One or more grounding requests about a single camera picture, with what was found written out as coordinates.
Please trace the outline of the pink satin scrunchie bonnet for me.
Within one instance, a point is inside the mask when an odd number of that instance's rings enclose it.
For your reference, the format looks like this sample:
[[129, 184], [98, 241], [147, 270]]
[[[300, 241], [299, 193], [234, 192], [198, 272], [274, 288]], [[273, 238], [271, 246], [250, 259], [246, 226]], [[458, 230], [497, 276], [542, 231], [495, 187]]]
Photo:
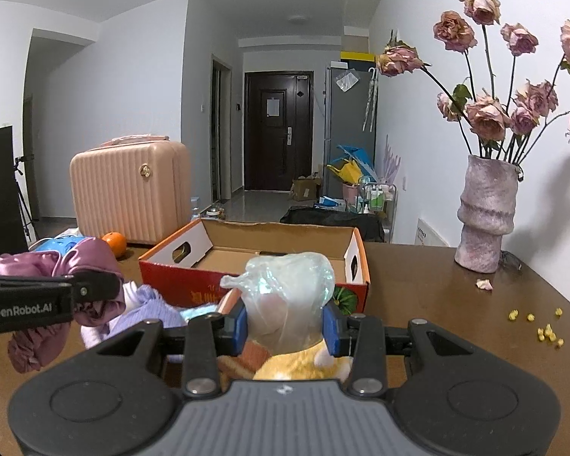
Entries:
[[19, 374], [39, 371], [62, 352], [71, 323], [99, 326], [125, 310], [123, 277], [109, 245], [84, 238], [56, 250], [0, 256], [0, 334]]

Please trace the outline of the white yellow plush dog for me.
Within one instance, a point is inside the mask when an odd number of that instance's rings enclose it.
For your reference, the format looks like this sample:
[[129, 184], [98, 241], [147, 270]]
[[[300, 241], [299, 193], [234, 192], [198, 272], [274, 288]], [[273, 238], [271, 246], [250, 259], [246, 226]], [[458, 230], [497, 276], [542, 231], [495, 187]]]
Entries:
[[324, 341], [294, 353], [271, 356], [254, 374], [254, 381], [336, 379], [344, 383], [351, 372], [350, 356], [334, 357]]

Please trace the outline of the purple drawstring pouch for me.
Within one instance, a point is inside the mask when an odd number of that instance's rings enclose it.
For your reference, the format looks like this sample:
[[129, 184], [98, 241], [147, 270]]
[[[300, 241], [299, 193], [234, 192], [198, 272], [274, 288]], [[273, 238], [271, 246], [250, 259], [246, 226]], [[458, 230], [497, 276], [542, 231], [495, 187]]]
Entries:
[[110, 322], [107, 338], [117, 336], [139, 322], [149, 320], [160, 320], [165, 328], [180, 327], [187, 323], [182, 320], [180, 309], [165, 302], [160, 293], [149, 285], [125, 283], [123, 296], [124, 313]]

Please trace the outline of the white plastic bundle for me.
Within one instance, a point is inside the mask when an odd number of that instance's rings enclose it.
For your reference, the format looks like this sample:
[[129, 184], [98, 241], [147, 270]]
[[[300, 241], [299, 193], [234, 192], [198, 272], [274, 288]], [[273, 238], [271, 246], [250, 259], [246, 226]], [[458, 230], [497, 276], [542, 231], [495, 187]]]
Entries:
[[321, 341], [322, 308], [333, 296], [336, 277], [321, 253], [259, 255], [247, 262], [243, 274], [222, 277], [220, 286], [240, 290], [249, 338], [277, 355]]

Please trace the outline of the blue tissue pack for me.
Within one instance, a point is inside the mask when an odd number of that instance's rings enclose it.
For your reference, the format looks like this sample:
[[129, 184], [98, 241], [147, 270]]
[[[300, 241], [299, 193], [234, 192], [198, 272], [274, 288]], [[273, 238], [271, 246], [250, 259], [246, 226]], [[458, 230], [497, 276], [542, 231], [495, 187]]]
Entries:
[[39, 240], [33, 243], [29, 250], [36, 252], [56, 251], [60, 255], [65, 255], [84, 240], [84, 236], [57, 236]]

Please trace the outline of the orange fruit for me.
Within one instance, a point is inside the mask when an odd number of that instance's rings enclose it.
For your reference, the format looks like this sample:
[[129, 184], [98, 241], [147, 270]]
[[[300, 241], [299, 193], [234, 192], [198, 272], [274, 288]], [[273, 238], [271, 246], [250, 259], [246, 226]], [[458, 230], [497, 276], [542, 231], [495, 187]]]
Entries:
[[108, 244], [117, 260], [125, 256], [127, 242], [121, 233], [108, 232], [107, 234], [104, 234], [101, 239]]

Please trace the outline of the red cardboard box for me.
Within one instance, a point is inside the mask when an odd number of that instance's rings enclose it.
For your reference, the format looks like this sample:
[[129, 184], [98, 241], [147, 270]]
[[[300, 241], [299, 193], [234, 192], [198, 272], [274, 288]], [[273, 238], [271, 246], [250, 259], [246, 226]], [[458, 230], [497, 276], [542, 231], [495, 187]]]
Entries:
[[333, 299], [343, 314], [361, 313], [369, 296], [369, 265], [357, 228], [228, 222], [197, 219], [139, 258], [143, 282], [165, 302], [193, 308], [219, 302], [224, 276], [240, 276], [249, 264], [320, 254], [333, 269]]

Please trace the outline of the pink ribbed suitcase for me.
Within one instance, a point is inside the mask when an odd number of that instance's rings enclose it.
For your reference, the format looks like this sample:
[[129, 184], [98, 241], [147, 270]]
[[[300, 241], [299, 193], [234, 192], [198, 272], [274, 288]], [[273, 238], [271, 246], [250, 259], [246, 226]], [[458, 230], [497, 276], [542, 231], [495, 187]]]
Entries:
[[70, 179], [85, 236], [116, 232], [130, 243], [156, 244], [192, 217], [189, 150], [167, 136], [118, 137], [80, 152]]

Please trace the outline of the fallen rose petal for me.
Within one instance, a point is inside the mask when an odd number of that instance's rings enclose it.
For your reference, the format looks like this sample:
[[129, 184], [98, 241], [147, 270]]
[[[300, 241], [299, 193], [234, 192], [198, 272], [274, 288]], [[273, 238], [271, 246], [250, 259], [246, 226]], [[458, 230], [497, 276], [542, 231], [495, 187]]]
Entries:
[[493, 286], [492, 286], [491, 281], [489, 279], [478, 279], [476, 281], [476, 288], [481, 289], [481, 290], [485, 290], [485, 291], [492, 291], [493, 290]]

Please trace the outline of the cardboard box on floor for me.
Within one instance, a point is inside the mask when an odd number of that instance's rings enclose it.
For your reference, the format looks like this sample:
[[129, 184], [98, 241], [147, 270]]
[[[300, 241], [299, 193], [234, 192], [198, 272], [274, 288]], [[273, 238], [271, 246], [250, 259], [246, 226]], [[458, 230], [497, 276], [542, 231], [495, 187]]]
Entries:
[[297, 202], [315, 201], [320, 195], [322, 180], [320, 177], [301, 177], [295, 179], [290, 189], [290, 199]]

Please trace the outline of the blue yellow bags pile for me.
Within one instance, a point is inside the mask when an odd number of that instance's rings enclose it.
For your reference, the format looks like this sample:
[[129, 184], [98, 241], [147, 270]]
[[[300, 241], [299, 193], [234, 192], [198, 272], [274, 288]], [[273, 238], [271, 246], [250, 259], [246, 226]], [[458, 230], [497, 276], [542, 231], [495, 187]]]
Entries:
[[379, 181], [374, 163], [364, 148], [342, 144], [339, 144], [337, 148], [343, 155], [330, 161], [326, 168], [342, 183], [359, 185], [364, 182]]

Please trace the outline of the yellow popcorn crumbs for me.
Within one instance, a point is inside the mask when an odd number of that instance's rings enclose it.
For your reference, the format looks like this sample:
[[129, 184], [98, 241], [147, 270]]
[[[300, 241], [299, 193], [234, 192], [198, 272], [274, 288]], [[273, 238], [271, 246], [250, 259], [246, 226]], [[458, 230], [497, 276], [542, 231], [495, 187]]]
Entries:
[[[524, 320], [527, 323], [537, 322], [537, 315], [528, 312], [522, 314], [518, 309], [512, 309], [508, 312], [507, 319], [510, 322], [515, 322], [519, 320]], [[555, 349], [561, 349], [564, 345], [564, 338], [559, 337], [551, 322], [547, 322], [542, 326], [537, 326], [535, 328], [535, 337], [540, 343], [545, 343], [553, 346]]]

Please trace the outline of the pink textured vase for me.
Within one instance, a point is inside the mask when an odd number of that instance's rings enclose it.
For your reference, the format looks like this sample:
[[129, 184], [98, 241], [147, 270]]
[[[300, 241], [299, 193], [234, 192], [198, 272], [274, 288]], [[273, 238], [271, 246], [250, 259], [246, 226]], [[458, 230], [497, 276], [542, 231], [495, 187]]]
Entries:
[[514, 229], [518, 169], [505, 161], [469, 156], [457, 217], [462, 222], [454, 260], [480, 274], [499, 266], [502, 237]]

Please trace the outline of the dark entrance door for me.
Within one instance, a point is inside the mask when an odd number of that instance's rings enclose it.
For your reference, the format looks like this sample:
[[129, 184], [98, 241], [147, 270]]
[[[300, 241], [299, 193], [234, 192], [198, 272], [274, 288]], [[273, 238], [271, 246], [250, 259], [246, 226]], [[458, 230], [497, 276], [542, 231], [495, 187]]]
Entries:
[[312, 173], [313, 74], [245, 74], [244, 186], [286, 192]]

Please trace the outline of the grey refrigerator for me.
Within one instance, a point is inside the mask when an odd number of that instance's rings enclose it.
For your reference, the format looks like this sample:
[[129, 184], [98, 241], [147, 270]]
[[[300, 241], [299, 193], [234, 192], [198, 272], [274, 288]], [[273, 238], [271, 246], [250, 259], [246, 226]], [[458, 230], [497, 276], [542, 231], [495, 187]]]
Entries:
[[363, 148], [375, 161], [376, 133], [364, 127], [371, 85], [371, 65], [351, 62], [348, 69], [328, 67], [325, 75], [325, 121], [323, 154], [323, 195], [340, 198], [340, 179], [326, 167], [345, 153], [339, 145]]

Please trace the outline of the hanging umbrella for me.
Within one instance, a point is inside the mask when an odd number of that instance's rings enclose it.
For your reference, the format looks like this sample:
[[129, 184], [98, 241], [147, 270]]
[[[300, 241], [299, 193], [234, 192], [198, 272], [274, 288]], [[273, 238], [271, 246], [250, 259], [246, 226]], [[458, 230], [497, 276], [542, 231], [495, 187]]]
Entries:
[[373, 132], [375, 126], [375, 117], [378, 108], [379, 96], [379, 71], [376, 67], [369, 69], [369, 91], [367, 92], [366, 110], [364, 111], [364, 120], [362, 131]]

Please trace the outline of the yellow box on refrigerator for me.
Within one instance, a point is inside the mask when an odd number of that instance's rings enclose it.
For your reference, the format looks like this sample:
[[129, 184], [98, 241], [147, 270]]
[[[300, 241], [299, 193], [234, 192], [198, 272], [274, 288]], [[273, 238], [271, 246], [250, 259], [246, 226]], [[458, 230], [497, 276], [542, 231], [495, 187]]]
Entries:
[[346, 63], [349, 69], [369, 71], [376, 65], [376, 56], [368, 52], [340, 52], [340, 61]]

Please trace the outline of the white panel against wall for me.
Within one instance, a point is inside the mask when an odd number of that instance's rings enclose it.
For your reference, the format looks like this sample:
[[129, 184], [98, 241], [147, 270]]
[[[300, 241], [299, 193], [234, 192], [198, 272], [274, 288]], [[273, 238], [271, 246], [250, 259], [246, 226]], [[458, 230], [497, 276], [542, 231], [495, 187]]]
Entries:
[[415, 245], [449, 247], [450, 244], [424, 219], [417, 220]]

